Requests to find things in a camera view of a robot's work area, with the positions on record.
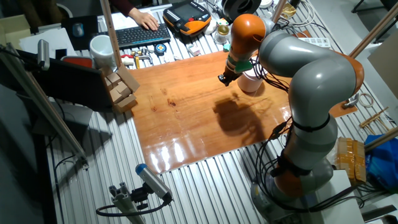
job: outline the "wooden board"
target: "wooden board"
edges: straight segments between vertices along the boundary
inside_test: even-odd
[[[132,108],[146,164],[165,172],[269,137],[290,116],[287,94],[262,83],[253,94],[225,87],[228,53],[130,70],[141,84]],[[290,78],[281,78],[290,83]],[[356,111],[331,110],[334,117]]]

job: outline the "glass jar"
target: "glass jar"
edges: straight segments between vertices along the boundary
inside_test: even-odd
[[[228,41],[229,28],[226,25],[220,25],[217,28],[216,35],[214,36],[214,42],[216,44],[225,44]]]

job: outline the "cardboard box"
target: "cardboard box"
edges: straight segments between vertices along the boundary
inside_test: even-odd
[[[25,15],[0,19],[0,44],[11,43],[15,49],[22,50],[19,40],[30,37],[30,25]]]
[[[124,65],[121,65],[116,73],[122,78],[124,83],[130,88],[132,92],[136,92],[138,90],[139,83],[129,73],[129,70]]]
[[[113,71],[109,67],[104,67],[100,70],[102,71],[101,77],[103,79],[103,83],[106,87],[108,87],[106,84],[106,77],[108,75],[112,74]],[[117,73],[120,76],[121,81],[123,81],[123,84],[125,84],[129,90],[129,92],[131,92],[131,94],[125,98],[123,98],[123,96],[122,96],[121,100],[118,97],[121,94],[117,91],[117,89],[112,89],[112,90],[108,91],[108,94],[109,94],[110,99],[115,99],[115,101],[113,101],[114,110],[119,113],[123,113],[123,112],[128,111],[129,109],[131,109],[133,106],[136,105],[136,97],[134,96],[134,92],[137,91],[139,84],[138,84],[137,80],[129,73],[129,71],[127,70],[127,68],[124,65],[122,65],[119,68],[119,71],[117,71]]]
[[[121,81],[120,76],[116,72],[107,75],[106,78],[112,83],[113,88],[116,88]]]
[[[335,165],[347,171],[351,185],[366,183],[365,149],[362,142],[338,138]]]
[[[107,78],[105,78],[105,83],[106,83],[106,86],[108,87],[108,90],[112,90],[113,89],[111,81],[109,81]]]
[[[123,98],[126,98],[131,94],[131,90],[126,86],[126,84],[124,84],[124,82],[119,82],[115,89],[123,96]]]

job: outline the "black keyboard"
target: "black keyboard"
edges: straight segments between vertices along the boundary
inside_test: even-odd
[[[159,24],[157,31],[133,27],[116,31],[120,48],[138,47],[147,44],[170,42],[171,36],[165,24]]]

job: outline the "person's hand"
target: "person's hand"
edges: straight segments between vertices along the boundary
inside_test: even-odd
[[[140,12],[137,8],[131,9],[129,16],[145,29],[157,30],[159,27],[159,23],[153,16],[146,12]]]

